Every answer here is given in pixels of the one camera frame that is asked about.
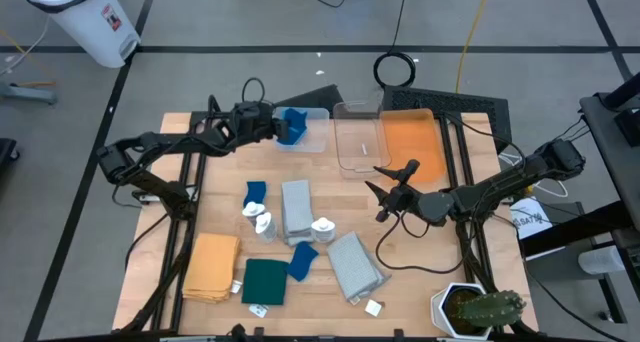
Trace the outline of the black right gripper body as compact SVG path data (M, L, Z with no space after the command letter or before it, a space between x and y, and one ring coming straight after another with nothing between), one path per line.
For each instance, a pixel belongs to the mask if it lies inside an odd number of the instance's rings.
M382 210L379 212L379 221L385 222L390 214L398 216L400 212L406 211L410 208L411 204L418 197L419 192L408 184L411 176L418 170L420 163L415 159L410 159L406 166L402 169L405 170L406 180L397 181L398 184L390 189L389 196L387 197Z

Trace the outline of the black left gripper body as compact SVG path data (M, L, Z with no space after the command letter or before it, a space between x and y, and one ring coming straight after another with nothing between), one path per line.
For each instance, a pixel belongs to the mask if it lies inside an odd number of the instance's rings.
M274 117L273 105L248 101L234 106L230 112L230 126L234 143L258 143L279 136L279 120Z

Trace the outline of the small blue cloth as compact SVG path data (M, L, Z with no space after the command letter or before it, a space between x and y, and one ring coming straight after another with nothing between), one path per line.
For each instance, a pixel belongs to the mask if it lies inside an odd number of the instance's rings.
M262 204L266 196L266 190L267 185L265 181L248 181L243 206L246 207L250 202Z

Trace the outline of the grey waffle towel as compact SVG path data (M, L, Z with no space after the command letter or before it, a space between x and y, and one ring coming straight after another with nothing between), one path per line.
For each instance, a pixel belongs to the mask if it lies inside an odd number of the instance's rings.
M290 247L300 242L311 242L313 240L311 224L314 218L309 182L307 180L284 182L281 189L284 241Z
M355 232L335 240L327 249L331 266L345 299L357 304L385 284L384 274Z

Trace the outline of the green towel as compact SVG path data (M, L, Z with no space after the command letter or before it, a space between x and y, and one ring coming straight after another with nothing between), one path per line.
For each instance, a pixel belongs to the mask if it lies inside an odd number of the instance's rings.
M241 301L244 304L281 306L286 293L288 263L272 259L248 259Z

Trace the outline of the yellow towel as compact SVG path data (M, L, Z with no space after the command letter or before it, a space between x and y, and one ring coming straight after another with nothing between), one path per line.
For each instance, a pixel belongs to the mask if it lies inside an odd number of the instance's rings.
M235 261L240 251L236 236L200 233L182 287L182 296L219 303L231 294Z

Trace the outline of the frosted plastic bin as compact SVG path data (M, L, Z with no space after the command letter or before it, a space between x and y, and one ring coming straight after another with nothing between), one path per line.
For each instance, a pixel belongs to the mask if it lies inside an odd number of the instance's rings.
M284 146L275 142L276 148L282 152L321 153L325 150L329 134L329 112L323 108L277 107L274 116L283 119L286 108L306 110L307 132L301 141L294 146Z

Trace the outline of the orange plastic bin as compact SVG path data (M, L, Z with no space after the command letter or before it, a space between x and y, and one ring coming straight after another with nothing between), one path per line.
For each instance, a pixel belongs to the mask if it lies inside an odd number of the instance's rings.
M381 121L385 131L389 169L406 166L410 159L420 163L411 182L435 183L446 172L441 141L430 109L384 111Z

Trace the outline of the black perforated case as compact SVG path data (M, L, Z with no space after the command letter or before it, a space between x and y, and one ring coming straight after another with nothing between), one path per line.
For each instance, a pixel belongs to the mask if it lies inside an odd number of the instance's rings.
M451 113L485 113L490 122L491 133L504 142L495 141L496 151L502 152L512 141L511 122L506 99L449 92L390 87L384 91L382 105L385 110L409 110L428 108L434 115L446 111Z

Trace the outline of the white hexagonal planter pot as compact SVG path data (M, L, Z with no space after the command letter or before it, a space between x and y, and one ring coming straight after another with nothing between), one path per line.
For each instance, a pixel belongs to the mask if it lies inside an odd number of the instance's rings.
M456 339L486 341L492 327L476 327L464 320L455 321L455 302L463 302L484 295L480 284L452 282L431 298L431 321L434 326Z

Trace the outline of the grey cylinder cushion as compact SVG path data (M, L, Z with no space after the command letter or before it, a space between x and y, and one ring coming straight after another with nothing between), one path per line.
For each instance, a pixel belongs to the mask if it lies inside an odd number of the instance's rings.
M615 246L607 246L583 252L578 256L581 269L590 274L606 274L625 270L624 263Z

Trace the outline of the black equipment cart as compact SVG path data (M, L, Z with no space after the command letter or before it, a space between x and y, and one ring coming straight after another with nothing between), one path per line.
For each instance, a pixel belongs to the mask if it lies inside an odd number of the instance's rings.
M581 98L579 105L621 202L640 232L640 145L631 146L616 123L623 111L640 112L640 72L611 93Z

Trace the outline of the grey metal stand foot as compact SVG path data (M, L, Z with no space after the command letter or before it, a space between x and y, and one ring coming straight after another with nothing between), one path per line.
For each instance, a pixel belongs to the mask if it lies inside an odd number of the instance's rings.
M49 90L40 90L31 87L19 87L0 81L0 97L10 99L33 100L48 105L57 103L57 96Z

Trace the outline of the black metal stand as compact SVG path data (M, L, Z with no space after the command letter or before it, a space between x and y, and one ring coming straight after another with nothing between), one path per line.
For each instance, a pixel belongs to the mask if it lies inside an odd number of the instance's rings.
M596 295L606 307L597 313L602 320L626 324L625 297L615 287L612 276L622 274L631 286L630 302L640 307L640 232L624 204L613 202L586 212L579 202L548 204L542 208L553 226L523 239L527 266L533 276L547 284L594 280ZM578 256L590 250L615 246L624 263L621 272L590 275L578 264Z

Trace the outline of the black caster base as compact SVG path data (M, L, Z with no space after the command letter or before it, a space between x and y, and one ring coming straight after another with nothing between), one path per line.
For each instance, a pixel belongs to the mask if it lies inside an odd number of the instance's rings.
M19 158L17 142L10 138L0 138L0 163L13 162Z

